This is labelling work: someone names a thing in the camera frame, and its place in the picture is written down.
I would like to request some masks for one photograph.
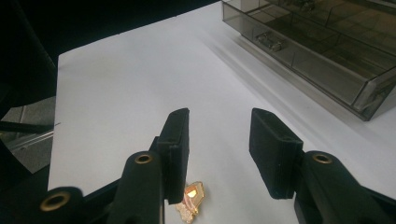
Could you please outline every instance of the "small golden piece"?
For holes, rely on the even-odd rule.
[[[200,181],[188,185],[184,189],[184,198],[181,203],[176,204],[176,209],[181,219],[191,224],[194,217],[198,215],[198,206],[205,197],[204,184]]]

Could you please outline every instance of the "transparent plastic box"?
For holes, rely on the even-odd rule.
[[[243,37],[369,120],[396,99],[396,8],[381,2],[223,0],[222,9]]]

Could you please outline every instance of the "white table surface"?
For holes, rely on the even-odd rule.
[[[396,109],[363,122],[326,97],[319,105],[283,78],[291,73],[279,63],[245,51],[221,17],[216,3],[62,54],[49,189],[86,195],[120,178],[168,114],[188,107],[187,181],[206,190],[194,223],[298,223],[293,200],[269,196],[248,153],[258,107],[276,113],[304,151],[332,153],[363,186],[396,198]],[[165,210],[166,223],[182,223],[174,206]]]

